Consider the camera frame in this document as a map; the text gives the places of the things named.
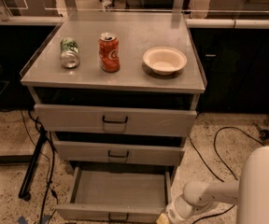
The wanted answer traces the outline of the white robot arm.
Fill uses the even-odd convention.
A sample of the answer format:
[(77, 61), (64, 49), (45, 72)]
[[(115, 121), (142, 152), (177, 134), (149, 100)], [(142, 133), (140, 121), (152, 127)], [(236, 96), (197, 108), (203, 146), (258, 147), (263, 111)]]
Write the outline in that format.
[(269, 224), (269, 147), (250, 153), (238, 180), (186, 183), (181, 195), (160, 213), (156, 224), (182, 224), (218, 203), (237, 206), (236, 224)]

